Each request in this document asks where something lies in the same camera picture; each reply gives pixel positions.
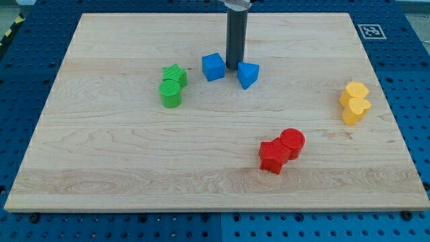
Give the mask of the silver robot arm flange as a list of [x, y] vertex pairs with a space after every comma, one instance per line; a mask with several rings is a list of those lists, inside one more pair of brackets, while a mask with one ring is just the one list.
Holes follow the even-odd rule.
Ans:
[[251, 0], [220, 0], [223, 4], [234, 11], [248, 10], [252, 3]]

